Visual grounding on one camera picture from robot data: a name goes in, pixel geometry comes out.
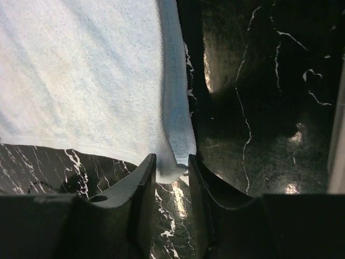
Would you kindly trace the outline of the white rectangular tray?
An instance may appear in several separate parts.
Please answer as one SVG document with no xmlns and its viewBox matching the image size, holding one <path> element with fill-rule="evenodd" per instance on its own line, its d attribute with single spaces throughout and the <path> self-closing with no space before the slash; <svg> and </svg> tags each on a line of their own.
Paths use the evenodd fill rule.
<svg viewBox="0 0 345 259">
<path fill-rule="evenodd" d="M 344 62 L 328 156 L 328 193 L 344 194 Z"/>
</svg>

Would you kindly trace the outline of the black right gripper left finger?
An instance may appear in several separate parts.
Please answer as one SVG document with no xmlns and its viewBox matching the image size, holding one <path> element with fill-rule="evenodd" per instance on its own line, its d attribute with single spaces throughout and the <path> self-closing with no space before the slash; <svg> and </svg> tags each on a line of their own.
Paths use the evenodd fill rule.
<svg viewBox="0 0 345 259">
<path fill-rule="evenodd" d="M 148 258 L 156 155 L 85 200 L 75 194 L 2 195 L 1 258 Z"/>
</svg>

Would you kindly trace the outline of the light blue towel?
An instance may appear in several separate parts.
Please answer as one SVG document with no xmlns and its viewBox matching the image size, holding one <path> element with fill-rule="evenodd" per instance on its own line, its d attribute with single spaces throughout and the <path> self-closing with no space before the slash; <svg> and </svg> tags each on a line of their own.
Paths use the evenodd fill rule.
<svg viewBox="0 0 345 259">
<path fill-rule="evenodd" d="M 175 1 L 1 1 L 1 142 L 140 164 L 196 153 Z"/>
</svg>

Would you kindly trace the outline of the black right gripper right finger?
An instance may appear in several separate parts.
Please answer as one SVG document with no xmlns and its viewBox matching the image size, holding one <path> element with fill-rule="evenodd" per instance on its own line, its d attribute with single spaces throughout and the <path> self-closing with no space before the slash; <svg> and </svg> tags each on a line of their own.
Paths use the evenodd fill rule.
<svg viewBox="0 0 345 259">
<path fill-rule="evenodd" d="M 344 258 L 344 196 L 250 197 L 189 156 L 198 258 Z"/>
</svg>

